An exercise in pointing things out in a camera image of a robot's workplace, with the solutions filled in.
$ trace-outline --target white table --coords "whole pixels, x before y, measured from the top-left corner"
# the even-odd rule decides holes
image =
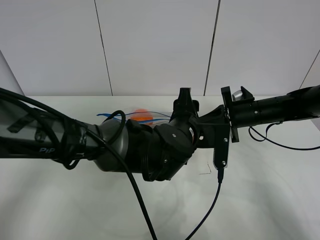
[[[176,97],[37,96],[91,124],[98,113],[146,108],[171,112]],[[222,103],[194,97],[200,114]],[[256,127],[261,132],[266,126]],[[258,143],[239,130],[229,148],[219,199],[197,240],[320,239],[319,150],[292,151]],[[311,121],[274,126],[269,137],[292,147],[320,145]],[[159,240],[184,240],[212,204],[217,190],[213,150],[198,149],[171,181],[136,181]],[[0,160],[1,240],[149,240],[147,225],[125,173],[100,171],[81,160],[74,170],[45,159]]]

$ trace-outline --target white panel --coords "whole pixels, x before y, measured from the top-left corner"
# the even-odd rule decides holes
[[[303,84],[302,88],[313,87],[320,85],[320,56],[317,55],[310,71],[308,72]]]
[[[93,0],[2,0],[0,49],[26,95],[110,95]]]
[[[319,0],[222,0],[207,95],[298,89],[320,47],[319,9]]]
[[[114,95],[203,95],[218,0],[97,0]]]
[[[23,94],[21,88],[12,73],[4,55],[0,51],[0,88]]]

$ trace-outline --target orange object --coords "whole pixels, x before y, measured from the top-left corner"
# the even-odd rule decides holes
[[[131,117],[132,120],[136,121],[147,121],[147,120],[153,120],[154,117],[150,112],[148,112],[147,109],[137,109],[134,111],[135,114]]]

